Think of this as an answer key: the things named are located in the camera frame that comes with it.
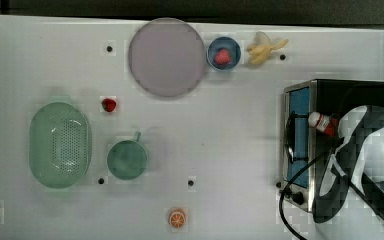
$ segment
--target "green colander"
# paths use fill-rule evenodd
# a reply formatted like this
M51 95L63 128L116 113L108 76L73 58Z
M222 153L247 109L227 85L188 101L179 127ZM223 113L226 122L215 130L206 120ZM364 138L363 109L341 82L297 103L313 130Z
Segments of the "green colander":
M89 167L92 141L86 117L71 104L50 103L30 124L29 165L49 188L67 188Z

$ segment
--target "cup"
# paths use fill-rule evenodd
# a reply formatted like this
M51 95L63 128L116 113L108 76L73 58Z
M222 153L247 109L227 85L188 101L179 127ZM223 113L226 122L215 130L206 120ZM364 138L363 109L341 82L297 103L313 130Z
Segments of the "cup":
M148 155L139 143L141 133L136 132L132 140L124 140L114 145L108 153L107 165L118 179L132 180L139 177L148 165Z

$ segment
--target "black cable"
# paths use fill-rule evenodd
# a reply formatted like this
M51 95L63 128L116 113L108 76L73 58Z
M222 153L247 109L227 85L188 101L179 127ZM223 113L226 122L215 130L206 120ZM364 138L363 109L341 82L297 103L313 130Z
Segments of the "black cable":
M375 212L376 215L378 215L384 221L384 215L381 214L377 208L372 206L369 199L367 199L367 197L360 191L360 189L358 189L357 186L352 183L351 179L347 175L345 175L344 178L348 182L348 185L354 190L354 192L356 192L357 195L360 196L360 198L363 199L363 201L367 203L367 205L369 205L373 212Z
M291 184L299 177L301 176L301 174L303 172L305 172L308 168L310 168L314 163L316 163L318 160L322 159L322 157L326 154L326 152L323 152L321 154L319 154L318 156L316 156L311 162L309 162L307 165L305 165L305 167L301 168L301 170L299 170L299 172L297 172L290 181L288 181L288 183L286 184L285 188L283 188L283 191L282 193L280 194L280 200L279 200L279 213L280 213L280 218L282 219L283 223L285 224L285 226L289 229L289 231L291 231L292 234L295 235L295 237L297 237L298 239L300 240L307 240L306 238L304 238L303 236L301 236L297 231L295 231L295 229L292 228L292 226L288 223L288 221L286 220L285 218L285 214L283 212L283 200L285 199L285 194L287 192L291 192L291 190L289 189L289 187L291 186Z

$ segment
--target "plate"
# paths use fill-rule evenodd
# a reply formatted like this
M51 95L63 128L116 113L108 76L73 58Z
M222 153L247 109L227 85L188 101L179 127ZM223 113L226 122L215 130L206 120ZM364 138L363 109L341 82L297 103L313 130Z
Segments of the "plate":
M205 71L205 48L190 25L159 18L143 26L129 47L129 67L137 83L158 96L191 92Z

